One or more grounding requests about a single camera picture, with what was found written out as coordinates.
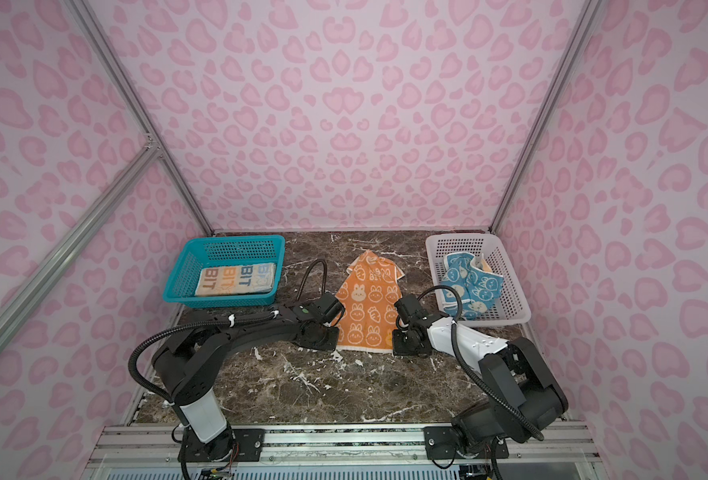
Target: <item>plastic basket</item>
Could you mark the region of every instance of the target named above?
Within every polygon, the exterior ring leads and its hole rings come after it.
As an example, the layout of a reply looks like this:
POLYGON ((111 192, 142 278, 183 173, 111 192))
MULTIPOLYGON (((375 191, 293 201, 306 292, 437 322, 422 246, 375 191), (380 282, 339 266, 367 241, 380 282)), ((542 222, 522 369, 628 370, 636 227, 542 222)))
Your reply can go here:
MULTIPOLYGON (((443 257, 453 252, 484 254, 496 274, 503 275, 503 291, 495 301, 493 308, 480 313, 477 320, 461 321, 466 326, 506 326, 525 323, 530 320, 530 305, 524 298, 522 286, 514 272, 512 262, 503 248, 501 239, 490 234, 442 234, 431 235, 426 239, 426 253, 432 269, 432 280, 439 284, 445 275, 443 257)), ((437 305, 442 309, 441 297, 436 293, 437 305)))
POLYGON ((186 242, 184 251, 178 256, 178 261, 167 279, 162 298, 166 302, 179 302, 191 308, 271 305, 276 288, 280 284, 284 258, 285 239, 281 235, 195 238, 186 242), (194 296, 203 268, 266 262, 276 264, 274 287, 269 293, 194 296))

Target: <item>blue towel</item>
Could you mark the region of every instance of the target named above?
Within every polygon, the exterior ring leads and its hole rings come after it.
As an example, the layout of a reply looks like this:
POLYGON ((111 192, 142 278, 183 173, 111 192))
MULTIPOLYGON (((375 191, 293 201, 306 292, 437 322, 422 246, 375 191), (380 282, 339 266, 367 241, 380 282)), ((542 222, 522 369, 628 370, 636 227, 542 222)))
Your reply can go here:
MULTIPOLYGON (((480 313, 487 312, 501 296, 503 276, 482 270, 482 260, 469 252, 455 252, 445 256, 446 273, 439 282, 453 288, 461 297, 462 318, 474 320, 480 313)), ((443 310, 455 315, 457 302, 455 295, 442 292, 443 310)))

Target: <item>white basket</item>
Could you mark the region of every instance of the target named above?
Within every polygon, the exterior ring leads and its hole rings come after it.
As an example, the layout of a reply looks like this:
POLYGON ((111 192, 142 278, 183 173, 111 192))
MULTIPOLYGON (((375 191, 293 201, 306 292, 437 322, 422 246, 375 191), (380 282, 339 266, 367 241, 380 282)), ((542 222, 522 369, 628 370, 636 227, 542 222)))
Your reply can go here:
MULTIPOLYGON (((514 272, 512 262, 503 248, 501 239, 490 234, 442 234, 431 235, 426 239, 426 253, 432 268, 432 280, 435 285, 445 275, 445 255, 453 252, 484 254, 496 274, 503 275, 503 290, 493 308, 480 313, 480 320, 461 321, 466 326, 506 326, 525 323, 530 320, 530 305, 524 298, 522 286, 514 272)), ((436 292, 437 305, 442 309, 440 293, 436 292)))

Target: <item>metal corner bracket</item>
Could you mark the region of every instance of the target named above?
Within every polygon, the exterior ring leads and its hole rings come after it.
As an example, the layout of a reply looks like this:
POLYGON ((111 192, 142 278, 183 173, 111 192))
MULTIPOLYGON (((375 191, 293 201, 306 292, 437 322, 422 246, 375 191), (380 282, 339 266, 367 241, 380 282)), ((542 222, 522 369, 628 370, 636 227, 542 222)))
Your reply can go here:
POLYGON ((196 222, 206 236, 212 236, 214 233, 213 227, 210 225, 210 222, 202 210, 202 206, 196 201, 191 188, 189 188, 186 179, 176 165, 172 153, 167 148, 157 127, 154 126, 149 112, 140 100, 138 92, 135 91, 128 73, 119 62, 117 55, 109 43, 108 36, 104 32, 103 27, 100 26, 95 12, 88 4, 88 0, 64 0, 64 4, 71 10, 74 20, 79 24, 82 33, 84 33, 85 38, 103 64, 107 74, 112 82, 114 82, 114 86, 117 87, 119 95, 122 96, 122 99, 128 105, 130 113, 138 122, 143 132, 145 132, 146 137, 149 141, 158 144, 162 154, 162 163, 181 197, 183 197, 186 206, 189 207, 192 215, 196 218, 196 222))

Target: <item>marble tabletop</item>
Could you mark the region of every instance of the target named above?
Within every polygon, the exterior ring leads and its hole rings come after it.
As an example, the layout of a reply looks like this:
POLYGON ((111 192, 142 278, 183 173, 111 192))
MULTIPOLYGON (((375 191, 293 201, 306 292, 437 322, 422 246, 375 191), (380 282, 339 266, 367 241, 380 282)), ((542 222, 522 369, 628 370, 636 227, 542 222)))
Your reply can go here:
MULTIPOLYGON (((429 231, 299 232, 282 234, 286 252, 276 302, 295 299, 308 265, 329 264, 326 289, 338 290, 346 267, 365 250, 393 260, 405 272, 402 293, 421 293, 432 285, 426 237, 429 231)), ((304 299, 320 294, 322 269, 307 281, 304 299)), ((432 308, 433 298, 426 306, 432 308)), ((237 314, 265 307, 230 309, 237 314)), ((186 323, 189 312, 180 322, 186 323)), ((518 326, 481 329, 507 339, 521 336, 518 326)), ((214 387, 226 417, 247 423, 447 422, 484 398, 457 366, 440 352, 429 358, 384 353, 313 352, 276 342, 234 355, 224 363, 214 387)), ((136 422, 177 422, 161 398, 146 395, 136 422)))

